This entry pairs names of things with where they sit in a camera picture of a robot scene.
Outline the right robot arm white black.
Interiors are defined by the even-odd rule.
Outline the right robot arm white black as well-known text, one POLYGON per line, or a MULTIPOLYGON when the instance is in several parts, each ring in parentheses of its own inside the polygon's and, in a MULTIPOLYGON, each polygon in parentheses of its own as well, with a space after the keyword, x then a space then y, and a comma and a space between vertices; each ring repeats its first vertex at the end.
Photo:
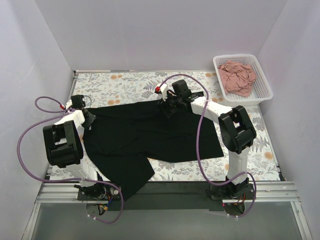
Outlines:
POLYGON ((249 186, 248 153, 257 136, 246 109, 239 105, 229 107, 213 102, 209 92, 192 92, 185 80, 178 80, 169 89, 166 83, 160 83, 155 93, 161 95, 159 106, 171 117, 186 111, 200 115, 219 125, 222 143, 228 150, 228 171, 225 181, 215 183, 211 180, 209 193, 216 198, 236 199, 245 195, 249 186))

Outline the black t shirt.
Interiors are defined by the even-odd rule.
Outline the black t shirt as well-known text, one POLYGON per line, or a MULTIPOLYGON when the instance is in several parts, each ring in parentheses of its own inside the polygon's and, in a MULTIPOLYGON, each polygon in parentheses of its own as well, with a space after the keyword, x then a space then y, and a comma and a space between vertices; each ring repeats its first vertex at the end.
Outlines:
POLYGON ((83 143, 89 159, 124 200, 154 175, 149 159, 169 163, 222 157, 214 123, 198 114, 178 112, 166 117, 158 101, 91 108, 96 115, 83 143))

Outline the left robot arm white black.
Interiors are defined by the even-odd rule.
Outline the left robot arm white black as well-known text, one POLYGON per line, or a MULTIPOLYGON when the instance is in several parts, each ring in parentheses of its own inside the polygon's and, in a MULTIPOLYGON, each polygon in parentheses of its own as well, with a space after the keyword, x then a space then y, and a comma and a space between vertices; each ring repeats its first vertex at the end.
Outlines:
POLYGON ((74 187, 83 194, 95 200, 107 196, 104 184, 86 181, 102 181, 102 177, 91 167, 89 158, 81 138, 85 130, 91 128, 96 116, 86 109, 85 96, 73 95, 63 110, 74 109, 58 122, 43 127, 43 138, 48 162, 52 166, 66 170, 72 178, 79 179, 79 185, 74 187))

